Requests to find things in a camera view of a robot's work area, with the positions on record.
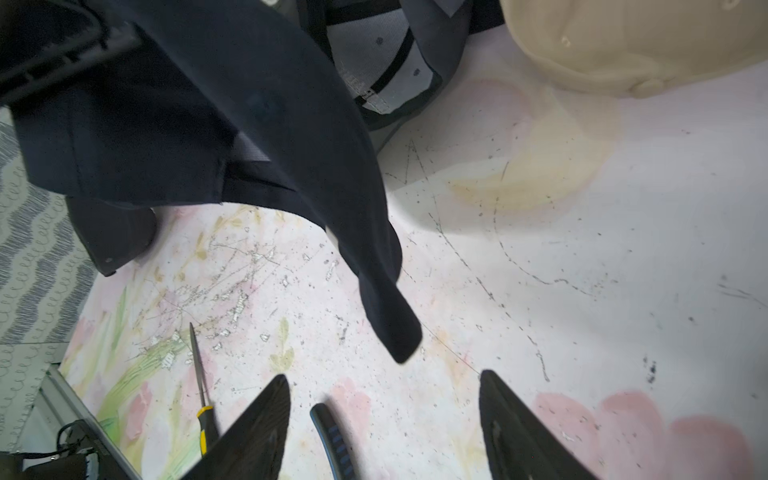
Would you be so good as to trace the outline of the navy baseball cap metal buckle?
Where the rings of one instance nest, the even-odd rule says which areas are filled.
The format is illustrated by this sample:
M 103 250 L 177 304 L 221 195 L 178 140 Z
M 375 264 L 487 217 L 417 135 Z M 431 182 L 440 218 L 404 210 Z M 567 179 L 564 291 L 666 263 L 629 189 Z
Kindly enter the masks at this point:
M 420 322 L 376 154 L 310 37 L 259 1 L 112 1 L 140 46 L 9 103 L 29 181 L 130 207 L 238 203 L 337 241 L 367 318 L 405 362 Z

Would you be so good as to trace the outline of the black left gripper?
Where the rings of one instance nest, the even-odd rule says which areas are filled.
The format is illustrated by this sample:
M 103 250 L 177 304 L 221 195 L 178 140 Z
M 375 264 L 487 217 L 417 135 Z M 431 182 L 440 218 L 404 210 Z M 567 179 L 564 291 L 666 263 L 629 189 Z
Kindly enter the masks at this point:
M 1 104 L 9 106 L 142 45 L 108 1 L 3 1 Z

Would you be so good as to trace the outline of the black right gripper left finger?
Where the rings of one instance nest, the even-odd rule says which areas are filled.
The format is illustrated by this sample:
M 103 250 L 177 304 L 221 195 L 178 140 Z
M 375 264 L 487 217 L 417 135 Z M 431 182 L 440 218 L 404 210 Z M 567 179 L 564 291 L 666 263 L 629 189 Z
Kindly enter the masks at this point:
M 290 409 L 289 383 L 279 374 L 183 480 L 277 480 Z

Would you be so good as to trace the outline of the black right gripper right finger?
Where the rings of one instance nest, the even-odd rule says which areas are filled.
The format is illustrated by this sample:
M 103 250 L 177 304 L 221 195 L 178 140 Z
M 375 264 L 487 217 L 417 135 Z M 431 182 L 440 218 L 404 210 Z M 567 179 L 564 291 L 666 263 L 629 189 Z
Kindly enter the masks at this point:
M 595 479 L 490 369 L 480 374 L 479 412 L 494 480 Z

